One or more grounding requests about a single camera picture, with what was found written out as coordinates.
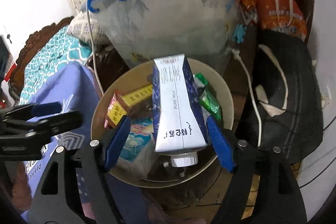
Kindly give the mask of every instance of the orange snack bag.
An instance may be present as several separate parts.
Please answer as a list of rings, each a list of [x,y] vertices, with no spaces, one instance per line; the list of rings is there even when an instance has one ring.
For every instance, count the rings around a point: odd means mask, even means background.
[[[306,22],[295,0],[258,0],[259,28],[298,37],[307,36]]]
[[[240,0],[240,7],[246,25],[250,23],[255,25],[258,22],[257,2],[258,0]]]

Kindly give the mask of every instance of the metal screw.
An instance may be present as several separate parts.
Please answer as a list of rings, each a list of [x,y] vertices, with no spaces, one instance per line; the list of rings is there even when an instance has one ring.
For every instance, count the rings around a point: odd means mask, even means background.
[[[59,146],[56,148],[57,153],[62,153],[64,151],[64,146]]]
[[[273,147],[273,151],[274,151],[275,153],[280,153],[280,152],[281,152],[281,149],[280,149],[280,147],[275,146],[275,147]]]
[[[92,141],[90,142],[90,146],[92,146],[92,147],[95,147],[95,146],[97,146],[97,145],[99,145],[99,141],[98,141],[98,140],[92,140]]]
[[[246,146],[247,146],[247,141],[245,141],[245,140],[239,140],[239,141],[238,141],[238,145],[239,145],[240,147],[246,147]]]
[[[35,134],[36,134],[35,131],[28,132],[28,133],[26,134],[26,137],[31,137],[31,136],[34,136]]]

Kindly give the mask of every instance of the wooden headboard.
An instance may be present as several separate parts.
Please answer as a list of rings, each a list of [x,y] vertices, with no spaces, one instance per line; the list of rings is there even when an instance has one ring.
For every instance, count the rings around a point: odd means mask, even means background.
[[[14,100],[20,99],[25,81],[25,68],[28,63],[61,28],[69,25],[72,19],[73,17],[66,17],[57,25],[53,23],[45,26],[42,30],[36,31],[29,36],[26,45],[20,51],[19,57],[16,60],[17,67],[12,72],[8,82],[9,94]]]

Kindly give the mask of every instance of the electrical outlet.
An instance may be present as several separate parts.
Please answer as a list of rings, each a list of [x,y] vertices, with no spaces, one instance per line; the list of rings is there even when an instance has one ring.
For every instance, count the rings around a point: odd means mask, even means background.
[[[332,96],[328,85],[325,86],[324,92],[321,94],[321,97],[322,108],[325,108],[332,101]]]

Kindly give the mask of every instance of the milk carton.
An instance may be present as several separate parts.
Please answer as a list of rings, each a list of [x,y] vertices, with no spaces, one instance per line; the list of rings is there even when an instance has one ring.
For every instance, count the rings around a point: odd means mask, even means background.
[[[170,155],[175,167],[197,164],[196,152],[207,146],[207,136],[184,54],[154,59],[152,100],[155,151]]]

